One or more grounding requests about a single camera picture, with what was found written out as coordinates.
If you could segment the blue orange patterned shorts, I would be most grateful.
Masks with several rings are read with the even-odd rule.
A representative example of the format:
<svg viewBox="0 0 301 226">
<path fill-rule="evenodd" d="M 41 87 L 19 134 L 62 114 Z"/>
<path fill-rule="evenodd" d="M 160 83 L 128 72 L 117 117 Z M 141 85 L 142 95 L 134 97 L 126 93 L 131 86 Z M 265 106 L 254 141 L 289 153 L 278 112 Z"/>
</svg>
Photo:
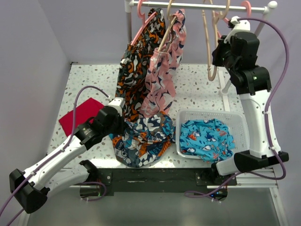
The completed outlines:
<svg viewBox="0 0 301 226">
<path fill-rule="evenodd" d="M 175 142 L 175 126 L 164 112 L 125 123 L 127 128 L 122 135 L 109 137 L 116 159 L 128 167 L 140 168 L 159 160 Z"/>
</svg>

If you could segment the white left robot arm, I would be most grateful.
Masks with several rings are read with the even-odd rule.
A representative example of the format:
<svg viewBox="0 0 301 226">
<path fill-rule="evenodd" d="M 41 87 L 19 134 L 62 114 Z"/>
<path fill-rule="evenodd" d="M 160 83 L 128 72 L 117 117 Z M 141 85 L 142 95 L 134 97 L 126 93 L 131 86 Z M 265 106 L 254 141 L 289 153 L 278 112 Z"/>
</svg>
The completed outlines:
<svg viewBox="0 0 301 226">
<path fill-rule="evenodd" d="M 9 175 L 12 196 L 28 214 L 37 211 L 47 201 L 50 188 L 46 184 L 71 160 L 102 142 L 109 134 L 122 133 L 125 128 L 123 109 L 117 105 L 106 105 L 96 117 L 80 124 L 74 135 L 68 138 L 51 154 L 26 170 L 13 170 Z"/>
</svg>

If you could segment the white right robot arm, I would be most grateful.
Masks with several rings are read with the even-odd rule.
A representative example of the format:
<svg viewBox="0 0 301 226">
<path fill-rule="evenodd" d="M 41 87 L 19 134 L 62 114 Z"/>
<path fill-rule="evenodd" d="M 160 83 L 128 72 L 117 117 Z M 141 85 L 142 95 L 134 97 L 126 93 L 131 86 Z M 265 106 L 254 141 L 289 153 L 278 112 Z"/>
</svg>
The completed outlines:
<svg viewBox="0 0 301 226">
<path fill-rule="evenodd" d="M 281 151 L 277 142 L 269 98 L 271 81 L 268 70 L 256 64 L 260 41 L 251 32 L 237 32 L 230 38 L 223 35 L 213 51 L 213 64 L 224 67 L 230 82 L 236 88 L 245 114 L 250 145 L 245 151 L 237 152 L 229 159 L 212 164 L 210 181 L 220 185 L 226 175 L 253 173 L 255 170 L 284 165 L 289 154 Z"/>
</svg>

